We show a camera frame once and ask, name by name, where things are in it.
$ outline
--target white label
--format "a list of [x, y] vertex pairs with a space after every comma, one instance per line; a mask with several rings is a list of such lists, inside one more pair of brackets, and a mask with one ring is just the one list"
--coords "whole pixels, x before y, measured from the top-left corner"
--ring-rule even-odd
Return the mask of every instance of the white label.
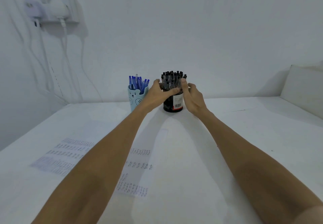
[[173, 96], [173, 110], [178, 110], [183, 107], [183, 93]]

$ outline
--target white tabletop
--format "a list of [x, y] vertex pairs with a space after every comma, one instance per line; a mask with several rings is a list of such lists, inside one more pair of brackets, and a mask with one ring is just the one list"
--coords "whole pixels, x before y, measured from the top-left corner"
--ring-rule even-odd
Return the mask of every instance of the white tabletop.
[[[323, 120], [279, 98], [206, 99], [224, 123], [323, 199]], [[68, 105], [0, 152], [0, 222], [29, 224], [63, 177], [29, 165], [90, 120], [118, 123], [127, 102]], [[114, 194], [99, 223], [261, 223], [203, 124], [156, 108], [139, 133], [167, 129], [146, 198]]]

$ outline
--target person's left hand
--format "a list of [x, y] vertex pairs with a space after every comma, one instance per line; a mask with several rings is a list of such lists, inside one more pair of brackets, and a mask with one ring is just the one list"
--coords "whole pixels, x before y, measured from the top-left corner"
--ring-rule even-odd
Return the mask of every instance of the person's left hand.
[[173, 88], [170, 91], [163, 92], [159, 86], [159, 79], [156, 79], [149, 89], [148, 94], [137, 107], [145, 109], [146, 112], [151, 112], [154, 108], [168, 99], [168, 97], [176, 95], [180, 90], [180, 88]]

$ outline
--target person's left arm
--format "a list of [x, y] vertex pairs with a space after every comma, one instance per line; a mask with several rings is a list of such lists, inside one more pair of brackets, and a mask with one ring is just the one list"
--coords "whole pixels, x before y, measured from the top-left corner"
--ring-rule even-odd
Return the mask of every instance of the person's left arm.
[[63, 179], [32, 224], [97, 223], [117, 185], [138, 128], [148, 112], [180, 91], [154, 81], [143, 101], [100, 140]]

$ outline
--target hand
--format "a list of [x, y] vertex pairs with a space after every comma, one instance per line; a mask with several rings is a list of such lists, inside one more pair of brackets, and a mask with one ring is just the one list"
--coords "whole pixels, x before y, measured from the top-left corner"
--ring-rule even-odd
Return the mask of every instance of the hand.
[[206, 108], [203, 95], [196, 88], [195, 84], [187, 83], [185, 78], [181, 79], [181, 86], [183, 89], [183, 96], [186, 108], [195, 116], [199, 115], [205, 111], [208, 111]]
[[160, 89], [159, 79], [156, 79], [149, 89], [148, 94], [137, 107], [143, 108], [146, 112], [151, 112], [154, 108], [168, 99], [168, 97], [176, 95], [180, 90], [180, 88], [173, 88], [170, 91], [163, 92]]

